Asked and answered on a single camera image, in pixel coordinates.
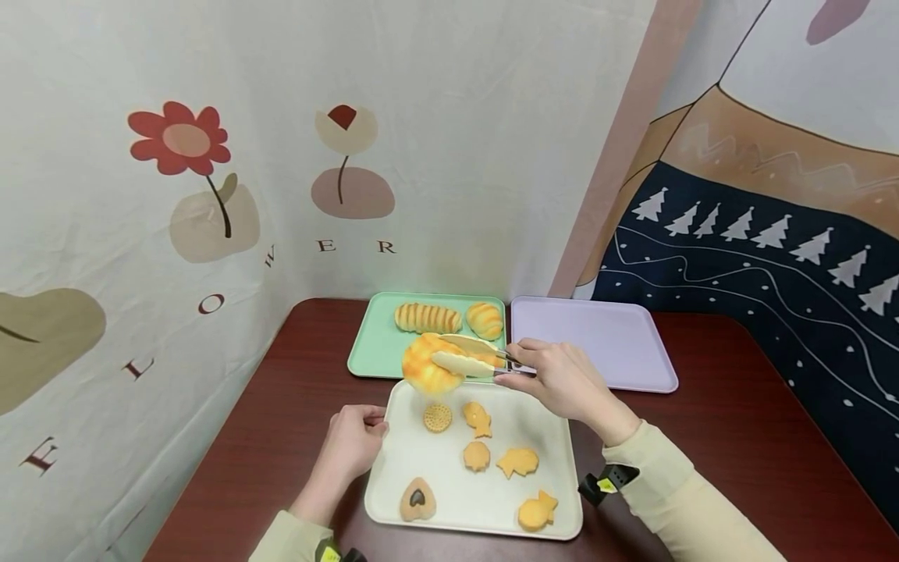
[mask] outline flower drawing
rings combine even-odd
[[[128,124],[142,137],[131,145],[131,155],[137,160],[156,160],[160,174],[177,175],[188,168],[206,178],[216,196],[225,223],[225,238],[231,237],[231,220],[225,201],[212,182],[213,162],[224,164],[231,160],[225,147],[227,131],[219,126],[218,111],[206,107],[194,116],[178,102],[166,102],[162,115],[134,112]]]
[[[340,168],[325,170],[312,184],[312,201],[340,219],[378,219],[393,212],[387,181],[364,168],[347,167],[350,156],[368,150],[378,138],[375,114],[344,103],[316,112],[316,131],[325,146],[343,155]]]
[[[316,112],[316,130],[325,146],[343,155],[343,164],[337,175],[337,199],[343,205],[343,169],[350,156],[357,155],[374,144],[378,137],[375,114],[360,107],[338,105],[327,114]]]

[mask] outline beige sleeve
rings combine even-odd
[[[639,468],[639,476],[621,488],[621,495],[675,560],[784,560],[654,425],[642,422],[627,441],[602,454],[609,463]]]
[[[316,549],[334,532],[280,511],[256,545],[249,562],[316,562]]]

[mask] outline person's left hand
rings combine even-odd
[[[329,478],[339,475],[346,485],[365,474],[387,434],[384,413],[383,406],[347,405],[332,415],[315,471]]]

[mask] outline red-brown table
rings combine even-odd
[[[386,404],[394,380],[346,368],[367,303],[297,305],[147,554],[149,562],[244,561],[309,475],[331,414]],[[669,396],[619,395],[659,425],[793,562],[897,560],[899,540],[753,339],[734,320],[653,314],[678,373]],[[572,423],[578,474],[598,473],[601,442]],[[584,504],[583,530],[554,542],[379,525],[364,478],[334,518],[344,549],[369,562],[666,560],[620,497]]]

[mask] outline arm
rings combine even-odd
[[[639,468],[640,475],[620,493],[675,560],[784,559],[659,428],[612,400],[600,400],[597,411],[604,415],[592,415],[588,425],[605,435],[607,462]]]
[[[586,423],[605,443],[608,462],[640,470],[621,495],[675,560],[784,559],[674,443],[609,391],[582,350],[524,339],[506,351],[535,367],[537,377],[499,375],[497,384],[527,392],[554,414]]]
[[[371,468],[387,434],[384,408],[344,406],[331,417],[312,475],[288,511],[275,516],[249,562],[316,562],[316,551],[350,483]]]

